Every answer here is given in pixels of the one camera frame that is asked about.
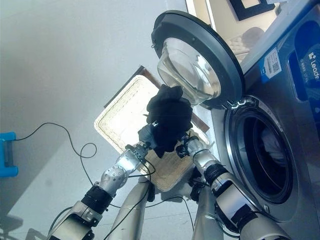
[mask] door glass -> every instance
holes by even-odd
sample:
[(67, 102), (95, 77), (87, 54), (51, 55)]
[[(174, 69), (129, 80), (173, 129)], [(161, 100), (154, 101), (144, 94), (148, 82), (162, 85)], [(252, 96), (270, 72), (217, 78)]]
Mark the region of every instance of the door glass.
[(183, 87), (183, 96), (192, 105), (216, 98), (221, 93), (218, 76), (207, 60), (180, 39), (171, 37), (164, 41), (157, 68), (168, 86)]

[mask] wire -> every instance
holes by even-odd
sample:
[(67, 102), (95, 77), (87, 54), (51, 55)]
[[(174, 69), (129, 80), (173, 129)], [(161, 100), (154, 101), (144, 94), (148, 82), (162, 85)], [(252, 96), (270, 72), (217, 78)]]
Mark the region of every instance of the wire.
[(90, 179), (90, 177), (89, 177), (89, 175), (88, 175), (88, 173), (87, 173), (87, 170), (86, 170), (86, 168), (85, 168), (85, 166), (84, 166), (84, 162), (82, 161), (82, 151), (83, 151), (84, 148), (85, 148), (87, 145), (89, 145), (89, 144), (90, 144), (90, 143), (87, 143), (87, 144), (83, 145), (83, 147), (81, 148), (81, 151), (80, 151), (80, 162), (81, 162), (81, 165), (82, 165), (82, 168), (83, 168), (83, 170), (84, 170), (85, 175), (87, 176), (87, 178), (89, 179), (89, 182), (90, 182), (91, 185), (93, 186), (94, 184), (93, 184), (93, 182), (91, 181), (91, 179)]
[[(87, 170), (86, 170), (86, 168), (85, 168), (85, 166), (84, 166), (83, 159), (90, 159), (90, 158), (93, 158), (93, 157), (96, 155), (98, 148), (97, 148), (97, 145), (95, 145), (94, 143), (88, 142), (88, 143), (86, 143), (85, 145), (83, 145), (83, 147), (82, 147), (81, 150), (80, 150), (80, 154), (79, 154), (79, 153), (76, 151), (75, 147), (74, 147), (74, 144), (73, 144), (73, 142), (72, 142), (72, 138), (71, 138), (71, 135), (70, 135), (70, 132), (68, 131), (68, 129), (66, 129), (64, 126), (62, 126), (62, 125), (60, 125), (60, 124), (57, 124), (57, 123), (54, 123), (54, 122), (45, 122), (45, 123), (41, 124), (39, 127), (37, 127), (36, 130), (34, 130), (34, 131), (33, 131), (31, 134), (29, 134), (28, 136), (23, 137), (23, 138), (20, 138), (20, 139), (16, 139), (15, 141), (21, 141), (21, 140), (25, 140), (25, 139), (31, 137), (31, 136), (32, 136), (33, 134), (35, 134), (42, 126), (47, 125), (47, 124), (51, 124), (51, 125), (58, 126), (58, 127), (60, 127), (60, 128), (63, 128), (63, 129), (66, 131), (66, 133), (68, 134), (68, 137), (69, 137), (69, 141), (70, 141), (72, 150), (75, 152), (75, 154), (77, 154), (77, 155), (80, 157), (80, 162), (81, 162), (81, 166), (82, 166), (82, 168), (83, 168), (83, 170), (84, 170), (84, 173), (85, 173), (85, 175), (87, 176), (90, 184), (93, 186), (94, 184), (93, 184), (93, 182), (91, 181), (91, 179), (90, 179), (90, 177), (89, 177), (89, 175), (88, 175), (88, 173), (87, 173)], [(82, 151), (83, 151), (84, 148), (85, 148), (86, 146), (88, 146), (88, 145), (93, 145), (93, 146), (94, 146), (94, 153), (93, 153), (91, 156), (83, 156), (83, 155), (82, 155)], [(113, 204), (110, 204), (110, 205), (113, 206), (113, 207), (115, 207), (115, 208), (118, 208), (118, 209), (121, 208), (120, 206), (116, 206), (116, 205), (113, 205)]]
[(135, 207), (136, 207), (139, 203), (141, 203), (141, 202), (143, 201), (143, 199), (145, 199), (145, 197), (147, 196), (147, 193), (148, 193), (148, 191), (149, 191), (149, 187), (150, 187), (150, 184), (151, 184), (151, 175), (150, 175), (150, 170), (149, 170), (149, 168), (148, 168), (144, 163), (142, 163), (142, 164), (143, 164), (143, 166), (144, 166), (144, 167), (148, 170), (148, 172), (149, 172), (149, 184), (148, 184), (148, 188), (146, 189), (143, 197), (128, 211), (128, 213), (122, 218), (122, 220), (121, 220), (113, 229), (111, 229), (111, 231), (104, 237), (103, 240), (106, 240), (106, 239), (110, 236), (110, 234), (113, 233), (113, 231), (116, 230), (117, 227), (120, 226), (120, 224), (126, 219), (126, 217), (131, 213), (131, 211), (132, 211), (133, 209), (135, 209)]
[(145, 161), (152, 166), (153, 171), (151, 173), (148, 173), (148, 174), (130, 175), (130, 176), (128, 176), (128, 178), (145, 177), (145, 176), (150, 176), (150, 175), (154, 174), (156, 172), (155, 166), (151, 162), (149, 162), (148, 160), (145, 159)]
[(52, 224), (51, 224), (51, 226), (50, 226), (50, 228), (49, 228), (48, 235), (49, 235), (49, 233), (51, 232), (51, 230), (54, 228), (54, 225), (55, 225), (56, 221), (58, 220), (58, 218), (60, 218), (60, 216), (61, 216), (64, 212), (66, 212), (66, 211), (68, 211), (68, 210), (70, 210), (70, 209), (72, 209), (72, 206), (69, 206), (69, 207), (63, 209), (63, 210), (55, 217), (55, 219), (53, 220), (53, 222), (52, 222)]
[(45, 122), (45, 123), (42, 123), (42, 124), (41, 124), (36, 130), (34, 130), (31, 134), (29, 134), (29, 135), (26, 136), (26, 137), (23, 137), (23, 138), (20, 138), (20, 139), (16, 139), (15, 141), (21, 141), (21, 140), (25, 140), (25, 139), (31, 137), (33, 134), (36, 133), (36, 131), (38, 131), (42, 126), (44, 126), (44, 125), (46, 125), (46, 124), (52, 124), (52, 125), (58, 126), (58, 127), (60, 127), (60, 128), (63, 128), (63, 129), (66, 131), (66, 133), (68, 134), (68, 137), (69, 137), (69, 140), (70, 140), (70, 144), (71, 144), (71, 147), (72, 147), (73, 151), (74, 151), (75, 154), (77, 154), (79, 157), (82, 157), (82, 158), (84, 158), (84, 159), (91, 159), (91, 158), (93, 158), (93, 157), (96, 155), (97, 150), (98, 150), (98, 149), (97, 149), (97, 145), (95, 145), (95, 144), (92, 143), (92, 142), (88, 142), (86, 145), (91, 144), (91, 145), (94, 146), (94, 148), (95, 148), (94, 153), (93, 153), (91, 156), (81, 156), (81, 153), (79, 154), (79, 153), (76, 151), (75, 147), (74, 147), (74, 144), (73, 144), (73, 142), (72, 142), (72, 139), (71, 139), (71, 136), (70, 136), (69, 131), (68, 131), (64, 126), (59, 125), (59, 124), (54, 123), (54, 122)]
[[(41, 124), (39, 127), (37, 127), (31, 134), (29, 134), (28, 136), (23, 137), (23, 138), (15, 139), (15, 141), (21, 141), (21, 140), (25, 140), (25, 139), (31, 137), (33, 134), (35, 134), (35, 133), (36, 133), (41, 127), (43, 127), (44, 125), (55, 125), (55, 126), (58, 126), (58, 127), (60, 127), (60, 128), (63, 128), (63, 129), (66, 131), (66, 133), (67, 133), (67, 135), (68, 135), (68, 138), (69, 138), (69, 141), (70, 141), (70, 144), (71, 144), (71, 147), (72, 147), (72, 150), (75, 152), (75, 154), (77, 154), (77, 155), (80, 157), (80, 162), (81, 162), (81, 166), (82, 166), (82, 168), (83, 168), (83, 170), (84, 170), (84, 173), (85, 173), (85, 175), (87, 176), (90, 184), (93, 186), (94, 184), (93, 184), (91, 178), (89, 177), (89, 174), (88, 174), (88, 172), (87, 172), (87, 170), (86, 170), (86, 168), (85, 168), (85, 166), (84, 166), (83, 159), (90, 159), (90, 158), (93, 158), (93, 157), (96, 155), (98, 148), (97, 148), (97, 145), (95, 145), (94, 143), (92, 143), (92, 142), (86, 143), (86, 144), (83, 145), (83, 147), (81, 148), (80, 153), (78, 153), (78, 152), (76, 151), (75, 147), (74, 147), (73, 142), (72, 142), (72, 138), (71, 138), (70, 132), (69, 132), (64, 126), (62, 126), (62, 125), (60, 125), (60, 124), (57, 124), (57, 123), (54, 123), (54, 122), (45, 122), (45, 123), (42, 123), (42, 124)], [(82, 152), (83, 152), (84, 148), (85, 148), (86, 146), (88, 146), (88, 145), (93, 145), (93, 146), (94, 146), (94, 153), (93, 153), (91, 156), (83, 156), (83, 155), (82, 155)], [(126, 219), (126, 217), (131, 213), (131, 211), (146, 197), (146, 195), (147, 195), (147, 193), (148, 193), (148, 190), (149, 190), (149, 187), (150, 187), (150, 184), (151, 184), (151, 175), (156, 172), (155, 166), (154, 166), (151, 162), (149, 162), (149, 161), (147, 161), (147, 160), (146, 160), (146, 162), (148, 162), (148, 164), (150, 164), (150, 165), (153, 167), (153, 171), (152, 171), (152, 172), (150, 172), (149, 168), (148, 168), (144, 163), (142, 163), (143, 166), (147, 169), (147, 171), (148, 171), (149, 173), (148, 173), (148, 174), (131, 175), (131, 176), (129, 176), (128, 178), (136, 178), (136, 177), (149, 176), (149, 186), (148, 186), (148, 188), (147, 188), (147, 191), (145, 192), (143, 198), (142, 198), (140, 201), (138, 201), (138, 202), (133, 206), (133, 208), (130, 209), (130, 211), (123, 217), (123, 219), (106, 235), (106, 237), (104, 238), (104, 240), (107, 239), (107, 237)], [(167, 198), (166, 200), (163, 200), (163, 201), (161, 201), (161, 202), (159, 202), (159, 203), (156, 203), (156, 204), (154, 204), (154, 205), (146, 206), (146, 208), (154, 207), (154, 206), (156, 206), (156, 205), (159, 205), (159, 204), (161, 204), (161, 203), (163, 203), (163, 202), (165, 202), (165, 201), (168, 201), (168, 200), (174, 199), (174, 198), (181, 198), (181, 199), (184, 201), (185, 206), (186, 206), (187, 211), (188, 211), (189, 216), (190, 216), (190, 220), (191, 220), (191, 224), (192, 224), (192, 230), (194, 231), (194, 223), (193, 223), (193, 220), (192, 220), (192, 217), (191, 217), (191, 213), (190, 213), (190, 210), (189, 210), (189, 208), (188, 208), (187, 202), (186, 202), (186, 200), (185, 200), (183, 197), (180, 197), (180, 196), (170, 197), (170, 198)], [(113, 206), (113, 207), (115, 207), (115, 208), (119, 208), (119, 209), (121, 208), (120, 206), (117, 206), (117, 205), (114, 205), (114, 204), (111, 204), (111, 203), (110, 203), (110, 205)], [(53, 222), (52, 222), (52, 224), (51, 224), (51, 226), (50, 226), (50, 228), (49, 228), (48, 234), (49, 234), (49, 233), (51, 232), (51, 230), (53, 229), (53, 227), (54, 227), (55, 223), (57, 222), (58, 218), (59, 218), (64, 212), (66, 212), (66, 211), (68, 211), (68, 210), (70, 210), (70, 209), (72, 209), (72, 206), (69, 206), (69, 207), (65, 208), (64, 210), (62, 210), (62, 211), (55, 217), (55, 219), (53, 220)]]
[(187, 201), (181, 197), (181, 196), (173, 196), (173, 197), (169, 197), (161, 202), (158, 202), (156, 204), (152, 204), (152, 205), (149, 205), (149, 206), (145, 206), (146, 208), (151, 208), (151, 207), (154, 207), (154, 206), (157, 206), (159, 204), (162, 204), (168, 200), (171, 200), (171, 199), (182, 199), (184, 201), (184, 204), (186, 206), (186, 209), (188, 210), (188, 213), (189, 213), (189, 217), (190, 217), (190, 220), (191, 220), (191, 225), (192, 225), (192, 231), (195, 231), (195, 227), (194, 227), (194, 221), (192, 220), (192, 217), (191, 217), (191, 213), (190, 213), (190, 210), (189, 210), (189, 207), (188, 207), (188, 204), (187, 204)]

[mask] black garment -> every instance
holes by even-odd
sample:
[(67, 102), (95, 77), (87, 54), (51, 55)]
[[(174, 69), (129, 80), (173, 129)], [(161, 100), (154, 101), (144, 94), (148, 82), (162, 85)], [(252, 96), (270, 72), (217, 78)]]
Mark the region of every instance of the black garment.
[(146, 122), (158, 123), (152, 129), (152, 135), (157, 146), (154, 151), (159, 158), (165, 152), (174, 151), (177, 141), (192, 128), (192, 108), (182, 94), (180, 86), (169, 87), (163, 84), (146, 107), (149, 112)]

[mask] black joint sleeve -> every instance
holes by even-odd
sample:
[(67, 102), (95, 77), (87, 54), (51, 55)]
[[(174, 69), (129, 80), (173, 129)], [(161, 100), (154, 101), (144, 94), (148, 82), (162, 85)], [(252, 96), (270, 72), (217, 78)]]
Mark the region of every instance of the black joint sleeve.
[(92, 186), (81, 202), (97, 213), (102, 214), (110, 205), (112, 199), (113, 198), (102, 188)]
[(209, 183), (210, 187), (214, 180), (220, 175), (227, 173), (228, 170), (224, 168), (221, 164), (213, 164), (208, 166), (204, 172), (204, 178)]

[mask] gray floor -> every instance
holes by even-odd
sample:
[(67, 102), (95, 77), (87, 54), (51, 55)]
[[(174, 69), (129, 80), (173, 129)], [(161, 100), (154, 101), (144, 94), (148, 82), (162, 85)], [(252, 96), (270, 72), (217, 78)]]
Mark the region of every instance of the gray floor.
[[(139, 65), (158, 76), (150, 34), (168, 9), (185, 11), (185, 1), (2, 0), (0, 132), (21, 138), (43, 122), (64, 125), (77, 151), (97, 144), (96, 156), (84, 164), (99, 179), (118, 153), (95, 131), (94, 120)], [(81, 199), (90, 183), (62, 129), (45, 126), (12, 148), (19, 174), (0, 179), (1, 239), (45, 239), (57, 213)], [(135, 183), (129, 180), (114, 203), (121, 205)], [(188, 205), (194, 219), (197, 205)], [(112, 207), (104, 214), (96, 239), (111, 229), (116, 214)], [(183, 203), (146, 210), (142, 239), (191, 236)]]

